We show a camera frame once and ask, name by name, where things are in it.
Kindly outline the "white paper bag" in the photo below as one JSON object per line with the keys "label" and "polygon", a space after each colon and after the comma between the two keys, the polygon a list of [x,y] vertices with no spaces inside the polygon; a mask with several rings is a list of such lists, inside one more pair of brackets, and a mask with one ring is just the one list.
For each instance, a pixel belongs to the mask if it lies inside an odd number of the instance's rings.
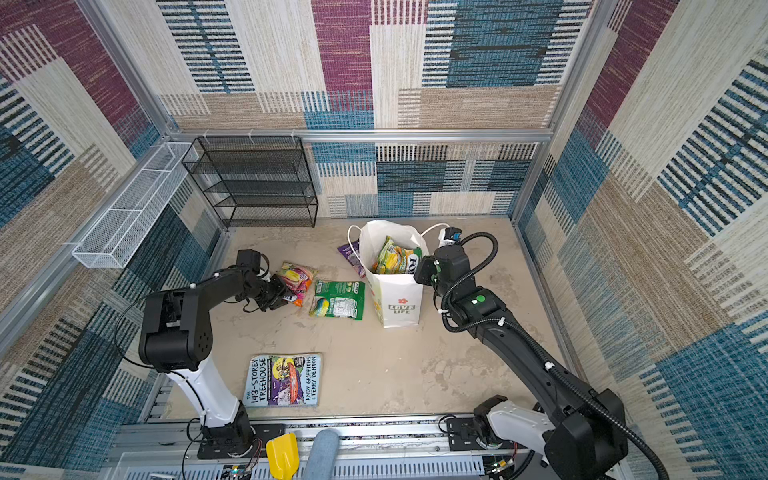
{"label": "white paper bag", "polygon": [[351,225],[347,230],[347,242],[353,254],[365,269],[366,282],[371,292],[374,308],[382,326],[387,328],[416,327],[419,324],[423,286],[414,280],[414,268],[403,274],[377,274],[371,267],[378,254],[391,238],[396,246],[420,249],[429,255],[425,235],[447,223],[437,223],[422,232],[413,226],[387,220],[372,220],[363,227]]}

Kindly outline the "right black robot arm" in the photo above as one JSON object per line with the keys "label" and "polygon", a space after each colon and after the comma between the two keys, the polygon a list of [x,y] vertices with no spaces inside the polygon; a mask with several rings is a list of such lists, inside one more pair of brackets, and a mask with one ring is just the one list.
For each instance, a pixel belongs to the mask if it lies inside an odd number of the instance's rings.
{"label": "right black robot arm", "polygon": [[440,299],[439,312],[451,333],[467,332],[492,350],[534,394],[547,420],[520,444],[541,453],[562,479],[600,479],[634,445],[660,479],[669,473],[659,456],[626,422],[622,400],[597,391],[559,363],[520,325],[506,304],[475,276],[498,248],[472,267],[463,243],[438,248],[416,267],[414,279]]}

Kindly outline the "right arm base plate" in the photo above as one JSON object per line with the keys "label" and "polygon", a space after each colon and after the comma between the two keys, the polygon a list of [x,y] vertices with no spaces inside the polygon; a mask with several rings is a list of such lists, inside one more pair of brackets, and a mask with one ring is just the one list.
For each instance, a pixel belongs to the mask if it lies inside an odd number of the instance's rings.
{"label": "right arm base plate", "polygon": [[516,442],[503,440],[500,443],[486,442],[480,438],[472,417],[458,417],[453,414],[442,416],[437,421],[438,430],[447,438],[451,452],[463,451],[522,451],[527,447]]}

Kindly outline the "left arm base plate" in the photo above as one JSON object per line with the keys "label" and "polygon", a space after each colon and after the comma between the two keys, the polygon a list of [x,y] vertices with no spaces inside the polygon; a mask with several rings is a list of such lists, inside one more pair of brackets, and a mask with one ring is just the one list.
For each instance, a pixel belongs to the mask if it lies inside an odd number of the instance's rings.
{"label": "left arm base plate", "polygon": [[236,428],[231,426],[212,429],[204,427],[196,458],[199,460],[255,458],[265,454],[268,441],[285,432],[285,425],[279,423],[251,425],[244,433],[238,433]]}

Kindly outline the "purple berries candy bag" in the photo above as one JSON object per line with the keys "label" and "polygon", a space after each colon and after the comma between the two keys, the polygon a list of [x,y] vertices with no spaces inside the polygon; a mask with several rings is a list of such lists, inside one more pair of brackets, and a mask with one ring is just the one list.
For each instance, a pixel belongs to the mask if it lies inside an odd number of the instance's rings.
{"label": "purple berries candy bag", "polygon": [[358,241],[353,241],[351,244],[347,243],[341,245],[337,248],[337,251],[348,261],[361,279],[366,277],[365,267],[357,257],[357,252],[359,251]]}

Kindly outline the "green spring tea candy bag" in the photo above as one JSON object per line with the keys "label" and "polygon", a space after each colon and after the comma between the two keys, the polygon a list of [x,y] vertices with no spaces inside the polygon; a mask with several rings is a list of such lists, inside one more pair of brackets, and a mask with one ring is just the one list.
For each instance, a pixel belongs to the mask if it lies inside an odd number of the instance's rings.
{"label": "green spring tea candy bag", "polygon": [[365,287],[362,281],[318,280],[309,315],[361,321],[364,314]]}

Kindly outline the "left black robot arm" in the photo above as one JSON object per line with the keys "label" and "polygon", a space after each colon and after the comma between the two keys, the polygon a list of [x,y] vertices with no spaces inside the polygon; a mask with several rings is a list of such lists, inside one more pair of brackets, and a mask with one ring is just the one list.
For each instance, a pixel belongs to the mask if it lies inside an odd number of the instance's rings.
{"label": "left black robot arm", "polygon": [[242,456],[256,434],[243,402],[225,385],[214,361],[210,311],[230,299],[253,300],[261,311],[281,306],[284,282],[260,267],[235,266],[186,288],[146,299],[140,360],[174,381],[200,422],[200,443],[224,457]]}

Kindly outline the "yellow green Fox's candy bag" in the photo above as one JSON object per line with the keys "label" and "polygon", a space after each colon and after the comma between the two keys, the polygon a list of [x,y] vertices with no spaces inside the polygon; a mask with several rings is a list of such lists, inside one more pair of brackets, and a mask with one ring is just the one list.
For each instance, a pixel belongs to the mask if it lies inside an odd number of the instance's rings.
{"label": "yellow green Fox's candy bag", "polygon": [[375,274],[413,274],[418,267],[423,251],[420,247],[407,248],[398,245],[387,236],[374,264]]}

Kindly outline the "pink yellow Fox's candy bag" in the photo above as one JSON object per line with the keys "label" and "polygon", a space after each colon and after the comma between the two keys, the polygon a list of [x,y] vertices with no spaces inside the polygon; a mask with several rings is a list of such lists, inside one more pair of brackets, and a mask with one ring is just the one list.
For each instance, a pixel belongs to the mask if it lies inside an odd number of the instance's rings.
{"label": "pink yellow Fox's candy bag", "polygon": [[278,276],[287,288],[283,299],[288,303],[302,307],[316,274],[317,271],[313,268],[284,262],[278,271]]}

